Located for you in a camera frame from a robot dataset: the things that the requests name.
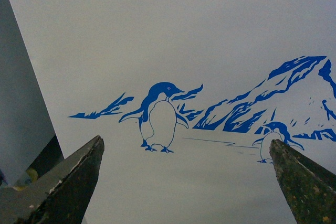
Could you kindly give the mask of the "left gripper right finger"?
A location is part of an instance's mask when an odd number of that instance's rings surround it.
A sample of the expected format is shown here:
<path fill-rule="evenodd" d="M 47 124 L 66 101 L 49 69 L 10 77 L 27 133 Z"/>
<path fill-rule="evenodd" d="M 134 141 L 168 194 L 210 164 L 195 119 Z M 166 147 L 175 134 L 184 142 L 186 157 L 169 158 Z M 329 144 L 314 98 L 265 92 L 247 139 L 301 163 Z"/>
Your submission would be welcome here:
<path fill-rule="evenodd" d="M 272 140 L 269 152 L 296 222 L 335 223 L 335 174 L 281 140 Z"/>

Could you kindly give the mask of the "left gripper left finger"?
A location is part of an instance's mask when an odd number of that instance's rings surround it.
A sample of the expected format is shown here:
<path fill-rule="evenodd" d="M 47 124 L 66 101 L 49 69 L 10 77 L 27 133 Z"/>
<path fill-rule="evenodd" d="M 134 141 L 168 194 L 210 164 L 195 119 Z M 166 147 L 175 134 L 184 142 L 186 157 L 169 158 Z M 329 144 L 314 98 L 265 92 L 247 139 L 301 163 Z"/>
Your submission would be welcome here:
<path fill-rule="evenodd" d="M 96 136 L 24 190 L 1 189 L 1 223 L 82 223 L 103 152 Z"/>

